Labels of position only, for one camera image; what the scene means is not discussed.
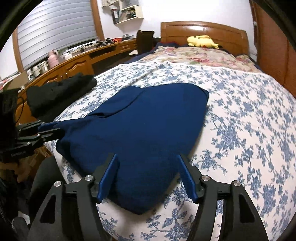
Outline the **black folded garment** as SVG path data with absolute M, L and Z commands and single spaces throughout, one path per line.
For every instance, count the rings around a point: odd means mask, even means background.
M 78 73 L 61 81 L 32 86 L 27 90 L 27 105 L 34 118 L 49 123 L 96 85 L 93 75 Z

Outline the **wooden headboard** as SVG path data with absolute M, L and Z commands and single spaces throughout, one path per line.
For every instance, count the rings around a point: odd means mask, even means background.
M 161 41 L 186 45 L 190 36 L 207 35 L 234 56 L 249 55 L 249 41 L 244 30 L 217 23 L 175 21 L 161 23 Z

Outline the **navy blue suit jacket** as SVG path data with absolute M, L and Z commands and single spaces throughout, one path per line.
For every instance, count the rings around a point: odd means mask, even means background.
M 57 152 L 81 176 L 116 154 L 119 165 L 108 198 L 141 215 L 175 178 L 178 155 L 194 147 L 208 99 L 207 90 L 189 83 L 129 86 L 83 118 L 47 123 L 42 129 L 62 131 Z

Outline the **wooden louvered wardrobe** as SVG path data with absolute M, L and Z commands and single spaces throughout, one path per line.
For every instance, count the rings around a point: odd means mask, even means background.
M 295 50 L 276 22 L 254 1 L 250 1 L 257 64 L 295 95 Z

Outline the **dark wooden chair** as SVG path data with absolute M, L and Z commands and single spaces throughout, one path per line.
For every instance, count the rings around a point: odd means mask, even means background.
M 140 55 L 151 51 L 153 48 L 154 31 L 138 30 L 136 37 L 137 49 L 129 53 L 130 56 Z

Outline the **yellow Pikachu plush toy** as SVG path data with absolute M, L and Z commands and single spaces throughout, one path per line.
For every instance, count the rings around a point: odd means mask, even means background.
M 215 48 L 219 49 L 220 45 L 216 44 L 210 36 L 190 36 L 187 38 L 188 45 L 191 47 Z

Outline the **grey window blind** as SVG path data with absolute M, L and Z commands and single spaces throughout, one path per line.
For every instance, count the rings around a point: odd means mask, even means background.
M 17 27 L 18 49 L 24 69 L 52 50 L 96 38 L 90 1 L 42 1 Z

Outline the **pink vase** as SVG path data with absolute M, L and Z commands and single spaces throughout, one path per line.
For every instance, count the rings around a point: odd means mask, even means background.
M 59 54 L 56 50 L 52 50 L 48 53 L 48 64 L 50 69 L 59 65 Z

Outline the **red floral quilt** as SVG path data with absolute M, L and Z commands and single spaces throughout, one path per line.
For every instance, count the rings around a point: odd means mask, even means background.
M 223 50 L 200 47 L 163 47 L 140 59 L 141 63 L 149 61 L 185 63 L 198 66 L 225 67 L 244 72 L 260 73 L 252 60 L 245 54 L 237 57 Z

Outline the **red bowl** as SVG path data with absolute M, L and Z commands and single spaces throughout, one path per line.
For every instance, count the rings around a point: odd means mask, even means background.
M 121 37 L 119 37 L 119 38 L 114 38 L 114 39 L 112 39 L 113 41 L 114 41 L 114 43 L 120 43 L 120 42 L 122 42 L 122 38 Z

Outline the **white wall shelf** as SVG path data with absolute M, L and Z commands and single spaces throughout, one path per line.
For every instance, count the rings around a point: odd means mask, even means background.
M 136 0 L 101 1 L 102 8 L 109 9 L 113 23 L 119 25 L 134 19 L 143 19 L 142 8 Z

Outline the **wooden desk with cabinets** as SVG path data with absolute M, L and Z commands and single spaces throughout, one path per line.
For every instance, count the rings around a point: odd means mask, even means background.
M 78 73 L 84 75 L 99 75 L 115 62 L 123 61 L 129 53 L 137 48 L 136 39 L 126 40 L 121 43 L 107 45 L 105 47 L 83 52 L 55 66 L 51 70 L 26 84 L 25 88 L 18 94 L 18 105 L 16 108 L 16 124 L 33 122 L 27 104 L 27 89 L 32 86 L 42 86 L 46 83 L 61 81 Z

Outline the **blue floral bed sheet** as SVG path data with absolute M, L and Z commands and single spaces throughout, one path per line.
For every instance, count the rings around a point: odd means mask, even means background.
M 295 98 L 271 76 L 230 67 L 198 66 L 158 57 L 98 76 L 93 90 L 55 121 L 83 118 L 119 90 L 191 83 L 209 92 L 208 110 L 191 162 L 216 181 L 238 180 L 246 189 L 269 240 L 295 240 Z M 105 200 L 97 205 L 116 240 L 186 240 L 198 206 L 175 178 L 164 199 L 143 215 Z

